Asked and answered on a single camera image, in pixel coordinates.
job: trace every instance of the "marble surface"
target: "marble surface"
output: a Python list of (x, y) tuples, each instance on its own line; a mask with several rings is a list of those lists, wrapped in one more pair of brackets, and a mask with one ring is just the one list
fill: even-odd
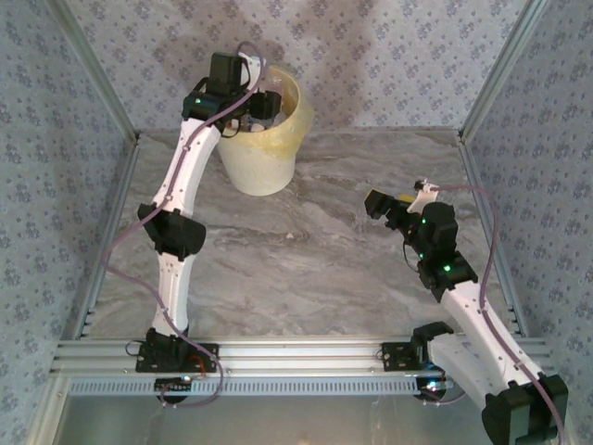
[[(169, 166), (173, 137), (140, 139), (140, 155), (119, 231), (136, 221)], [(452, 131), (315, 133), (298, 152), (293, 181), (269, 197), (233, 188), (215, 150), (196, 194), (194, 219), (208, 228), (194, 262), (190, 333), (209, 336), (409, 335), (447, 321), (448, 313), (405, 263), (402, 238), (371, 220), (363, 201), (372, 187), (413, 193), (416, 179), (465, 182)], [(487, 244), (473, 197), (441, 194), (456, 207), (459, 249), (481, 274)], [(121, 270), (158, 285), (156, 253), (144, 231), (114, 251)], [(505, 323), (496, 274), (488, 296)], [(156, 302), (111, 274), (101, 288), (91, 337), (143, 337)]]

